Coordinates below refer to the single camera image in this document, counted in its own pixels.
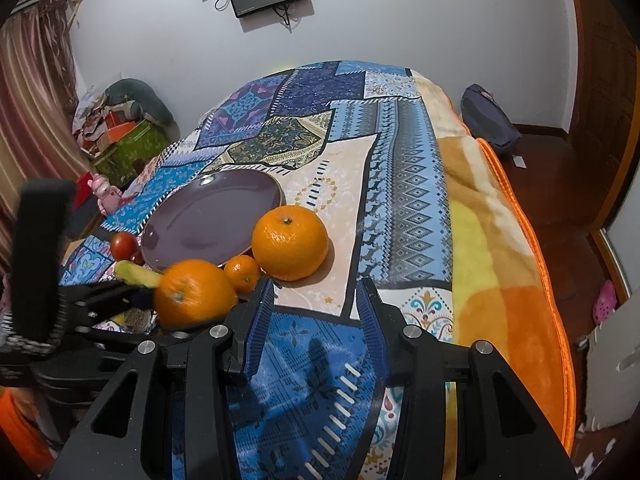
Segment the red tomato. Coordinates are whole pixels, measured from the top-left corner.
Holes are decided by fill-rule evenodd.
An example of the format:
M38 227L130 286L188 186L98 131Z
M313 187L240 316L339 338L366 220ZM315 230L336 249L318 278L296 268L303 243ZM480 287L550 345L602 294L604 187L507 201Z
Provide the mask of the red tomato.
M139 252L137 237L129 232L118 232L110 241L110 251L115 261L131 261Z

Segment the striped pink curtain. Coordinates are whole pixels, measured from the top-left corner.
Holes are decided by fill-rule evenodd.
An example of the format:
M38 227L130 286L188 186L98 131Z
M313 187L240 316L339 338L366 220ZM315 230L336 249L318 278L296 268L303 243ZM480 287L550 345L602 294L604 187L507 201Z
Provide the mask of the striped pink curtain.
M18 196L35 178L91 169L72 133L78 105L68 0L38 0L1 27L1 272L9 272Z

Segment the purple ceramic plate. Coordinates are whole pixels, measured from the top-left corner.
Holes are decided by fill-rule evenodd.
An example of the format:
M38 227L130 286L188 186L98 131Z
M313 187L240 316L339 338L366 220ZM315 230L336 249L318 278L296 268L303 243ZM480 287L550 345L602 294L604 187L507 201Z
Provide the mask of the purple ceramic plate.
M221 266L247 252L257 221L284 203L270 174L253 169L206 174L153 211L142 232L142 257L157 271L190 259Z

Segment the yellow banana piece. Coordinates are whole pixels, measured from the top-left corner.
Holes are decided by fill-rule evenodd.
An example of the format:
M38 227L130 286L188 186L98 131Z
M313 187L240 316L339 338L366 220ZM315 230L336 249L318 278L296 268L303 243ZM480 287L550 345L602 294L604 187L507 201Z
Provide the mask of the yellow banana piece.
M119 281L128 285L146 288L157 288L162 280L162 276L159 273L126 260L120 260L115 263L114 275Z

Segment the red and navy box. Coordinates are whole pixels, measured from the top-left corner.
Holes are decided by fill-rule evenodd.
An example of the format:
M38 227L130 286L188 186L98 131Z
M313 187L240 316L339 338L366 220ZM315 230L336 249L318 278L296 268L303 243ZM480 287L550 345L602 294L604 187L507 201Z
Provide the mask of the red and navy box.
M70 236L73 238L81 238L82 233L90 228L98 214L96 196L93 195L89 184L91 179L92 174L87 172L76 181L76 195L70 216Z

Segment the large round orange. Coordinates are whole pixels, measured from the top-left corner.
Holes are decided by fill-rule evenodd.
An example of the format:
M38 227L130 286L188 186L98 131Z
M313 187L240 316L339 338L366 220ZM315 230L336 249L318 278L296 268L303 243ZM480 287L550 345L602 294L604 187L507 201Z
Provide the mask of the large round orange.
M321 219L297 205L280 206L264 214L250 242L258 266L285 282L311 276L326 260L329 248L329 234Z

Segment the pink plush toy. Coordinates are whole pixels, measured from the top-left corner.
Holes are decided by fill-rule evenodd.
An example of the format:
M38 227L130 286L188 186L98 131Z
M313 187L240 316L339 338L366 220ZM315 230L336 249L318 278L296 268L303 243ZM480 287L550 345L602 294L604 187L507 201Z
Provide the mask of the pink plush toy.
M88 181L89 188L94 196L99 211L104 217L108 217L119 210L122 204L122 191L103 174L93 174Z

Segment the green storage box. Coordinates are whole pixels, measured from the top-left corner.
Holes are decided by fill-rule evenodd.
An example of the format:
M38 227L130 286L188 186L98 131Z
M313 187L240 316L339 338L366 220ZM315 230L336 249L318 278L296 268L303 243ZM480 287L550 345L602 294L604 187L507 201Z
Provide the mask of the green storage box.
M111 184L124 188L167 145L164 129L145 119L99 154L93 165Z

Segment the blue patchwork bedspread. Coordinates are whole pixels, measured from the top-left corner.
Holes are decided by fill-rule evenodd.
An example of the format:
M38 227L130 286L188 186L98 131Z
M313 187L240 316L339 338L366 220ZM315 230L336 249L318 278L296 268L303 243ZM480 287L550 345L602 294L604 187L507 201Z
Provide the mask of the blue patchwork bedspread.
M308 64L256 79L160 155L103 229L137 235L171 326L240 304L272 315L224 412L243 479L398 479L407 386L366 343L373 285L429 344L449 313L452 235L427 81L408 68Z

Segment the pink croc shoe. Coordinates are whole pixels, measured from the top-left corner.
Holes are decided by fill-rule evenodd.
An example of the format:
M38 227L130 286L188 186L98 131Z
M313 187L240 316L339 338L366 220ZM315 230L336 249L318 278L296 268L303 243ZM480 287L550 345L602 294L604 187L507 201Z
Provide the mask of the pink croc shoe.
M604 323L617 307L615 286L611 280L606 280L601 288L597 300L592 308L593 321L600 325Z

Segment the dark blue backpack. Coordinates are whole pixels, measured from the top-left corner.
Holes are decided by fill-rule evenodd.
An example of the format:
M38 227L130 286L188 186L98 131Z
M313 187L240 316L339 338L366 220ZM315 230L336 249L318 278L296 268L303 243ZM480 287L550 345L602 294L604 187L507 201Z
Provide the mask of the dark blue backpack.
M474 138L485 140L497 154L515 151L521 133L482 86L471 84L464 90L460 112Z

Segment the wooden door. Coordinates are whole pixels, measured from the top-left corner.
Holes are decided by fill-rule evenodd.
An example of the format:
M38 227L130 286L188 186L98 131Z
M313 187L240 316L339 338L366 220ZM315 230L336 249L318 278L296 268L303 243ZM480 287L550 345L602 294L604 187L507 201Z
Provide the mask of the wooden door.
M577 82L570 145L592 185L589 224L609 226L639 162L639 50L612 0L573 0Z

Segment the small mandarin orange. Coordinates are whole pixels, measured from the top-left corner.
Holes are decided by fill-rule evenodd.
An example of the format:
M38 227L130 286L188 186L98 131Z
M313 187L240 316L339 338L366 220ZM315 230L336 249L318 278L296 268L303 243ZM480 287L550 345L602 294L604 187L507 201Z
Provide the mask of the small mandarin orange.
M249 255L237 255L224 265L224 274L239 296L248 296L262 276L262 270Z

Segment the grey green plush cushion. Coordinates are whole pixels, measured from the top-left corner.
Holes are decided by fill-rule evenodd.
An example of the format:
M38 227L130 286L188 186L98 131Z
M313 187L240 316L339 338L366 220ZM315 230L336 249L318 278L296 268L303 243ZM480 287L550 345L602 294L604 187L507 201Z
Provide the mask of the grey green plush cushion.
M139 117L162 127L174 123L174 116L164 102L146 82L134 78L122 78L105 90L108 106L132 103Z

